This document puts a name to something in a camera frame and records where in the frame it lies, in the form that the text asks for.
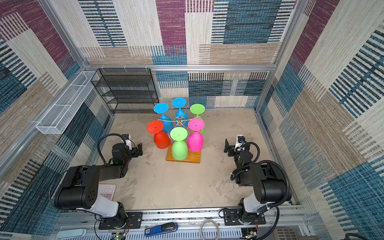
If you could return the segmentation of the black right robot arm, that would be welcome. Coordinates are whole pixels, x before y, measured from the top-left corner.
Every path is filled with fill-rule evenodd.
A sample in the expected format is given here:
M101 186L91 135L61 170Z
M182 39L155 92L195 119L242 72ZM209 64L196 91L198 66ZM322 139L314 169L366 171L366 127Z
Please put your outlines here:
M219 217L226 226L248 226L243 240L264 240L278 225L280 205L291 200L292 191L288 174L282 166L271 160L260 160L260 147L238 135L236 143L225 142L224 153L234 158L236 169L230 180L240 187L252 187L253 192L240 199L235 209L222 208ZM266 233L259 234L259 226L266 223L265 213L276 210L276 219Z

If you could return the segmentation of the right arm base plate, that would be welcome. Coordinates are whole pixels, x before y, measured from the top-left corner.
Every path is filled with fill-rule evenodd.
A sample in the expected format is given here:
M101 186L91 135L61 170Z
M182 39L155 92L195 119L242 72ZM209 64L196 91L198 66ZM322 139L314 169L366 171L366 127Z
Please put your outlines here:
M265 225L266 219L264 215L258 215L256 218L250 218L249 220L241 220L238 216L238 210L222 208L219 210L219 217L224 219L225 226L249 226L249 225Z

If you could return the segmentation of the magenta wine glass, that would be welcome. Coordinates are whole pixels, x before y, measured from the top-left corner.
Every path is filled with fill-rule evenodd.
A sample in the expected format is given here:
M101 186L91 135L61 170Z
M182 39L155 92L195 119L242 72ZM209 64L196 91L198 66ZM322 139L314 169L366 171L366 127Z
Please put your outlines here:
M204 146L204 138L201 130L205 123L201 119L192 119L188 123L188 128L192 131L188 138L188 148L192 152L200 152Z

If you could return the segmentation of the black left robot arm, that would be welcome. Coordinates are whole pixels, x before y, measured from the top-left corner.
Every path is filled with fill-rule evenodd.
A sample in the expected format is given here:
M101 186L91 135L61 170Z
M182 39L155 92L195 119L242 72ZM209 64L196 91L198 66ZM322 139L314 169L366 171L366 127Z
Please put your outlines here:
M131 160L143 155L143 145L135 144L129 134L111 135L121 139L113 145L112 158L106 161L97 145L103 164L68 168L59 178L59 184L51 185L49 201L58 210L84 211L99 216L100 230L127 230L134 226L133 218L125 211L123 203L99 194L99 183L124 178Z

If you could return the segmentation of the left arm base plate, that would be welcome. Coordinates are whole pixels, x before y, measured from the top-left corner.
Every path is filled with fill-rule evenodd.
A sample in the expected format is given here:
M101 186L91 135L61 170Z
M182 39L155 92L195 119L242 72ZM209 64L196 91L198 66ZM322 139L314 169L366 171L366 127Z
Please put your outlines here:
M98 230L127 230L139 229L142 223L142 212L128 212L123 216L113 218L102 218Z

